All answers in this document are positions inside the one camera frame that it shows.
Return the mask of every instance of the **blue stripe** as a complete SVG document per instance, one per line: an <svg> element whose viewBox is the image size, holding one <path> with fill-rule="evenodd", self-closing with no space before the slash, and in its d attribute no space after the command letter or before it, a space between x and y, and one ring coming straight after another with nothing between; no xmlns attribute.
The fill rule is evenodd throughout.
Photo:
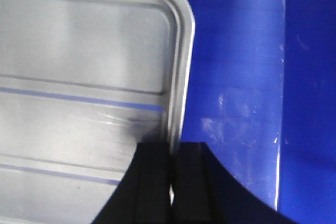
<svg viewBox="0 0 336 224"><path fill-rule="evenodd" d="M119 180L115 180L115 179L97 178L97 177L86 176L86 175L63 173L63 172L56 172L53 170L42 170L42 169L37 169L37 168L21 167L21 166L16 166L16 165L0 164L0 168L10 169L10 170L19 170L22 172L29 172L29 173L38 173L38 174L44 174L44 175L50 175L50 176L79 179L79 180L85 180L85 181L103 183L103 184L109 184L109 185L116 185L116 186L120 182Z"/></svg>
<svg viewBox="0 0 336 224"><path fill-rule="evenodd" d="M163 107L158 106L158 105L132 103L132 102L120 102L120 101L112 101L112 100L89 98L89 97L79 97L76 95L68 95L68 94L55 94L55 93L48 93L48 92L40 92L40 91L24 90L24 89L13 89L13 88L5 88L5 87L0 87L0 92L11 93L11 94L32 95L35 97L62 99L62 100L68 100L68 101L120 106L120 107L126 107L126 108L138 109L138 110L149 110L149 111L156 111L156 112L164 111Z"/></svg>

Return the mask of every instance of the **black plastic piece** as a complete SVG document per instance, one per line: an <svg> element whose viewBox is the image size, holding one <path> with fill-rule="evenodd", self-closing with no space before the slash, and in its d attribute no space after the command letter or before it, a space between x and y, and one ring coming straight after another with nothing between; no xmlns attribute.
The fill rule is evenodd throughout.
<svg viewBox="0 0 336 224"><path fill-rule="evenodd" d="M174 170L174 222L212 223L201 146L181 143Z"/></svg>
<svg viewBox="0 0 336 224"><path fill-rule="evenodd" d="M168 224L170 212L169 146L143 144L136 224Z"/></svg>
<svg viewBox="0 0 336 224"><path fill-rule="evenodd" d="M170 206L169 188L174 189ZM140 143L92 224L295 224L253 196L205 143Z"/></svg>

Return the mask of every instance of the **metal surface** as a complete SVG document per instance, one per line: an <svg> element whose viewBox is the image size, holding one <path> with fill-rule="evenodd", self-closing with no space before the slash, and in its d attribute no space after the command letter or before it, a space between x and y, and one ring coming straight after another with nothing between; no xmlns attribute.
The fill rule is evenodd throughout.
<svg viewBox="0 0 336 224"><path fill-rule="evenodd" d="M186 0L0 0L0 223L89 223L137 141L174 150L193 33Z"/></svg>

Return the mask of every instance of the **blue wall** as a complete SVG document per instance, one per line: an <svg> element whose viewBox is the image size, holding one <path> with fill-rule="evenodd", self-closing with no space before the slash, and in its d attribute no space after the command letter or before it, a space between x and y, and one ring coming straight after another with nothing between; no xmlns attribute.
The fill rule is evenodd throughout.
<svg viewBox="0 0 336 224"><path fill-rule="evenodd" d="M336 0L287 0L280 211L336 223Z"/></svg>

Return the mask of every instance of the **metal tray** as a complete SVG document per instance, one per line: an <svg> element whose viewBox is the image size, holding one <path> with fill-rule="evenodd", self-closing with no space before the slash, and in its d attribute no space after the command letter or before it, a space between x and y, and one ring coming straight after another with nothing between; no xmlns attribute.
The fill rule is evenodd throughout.
<svg viewBox="0 0 336 224"><path fill-rule="evenodd" d="M137 141L176 149L186 0L0 0L0 223L90 223Z"/></svg>

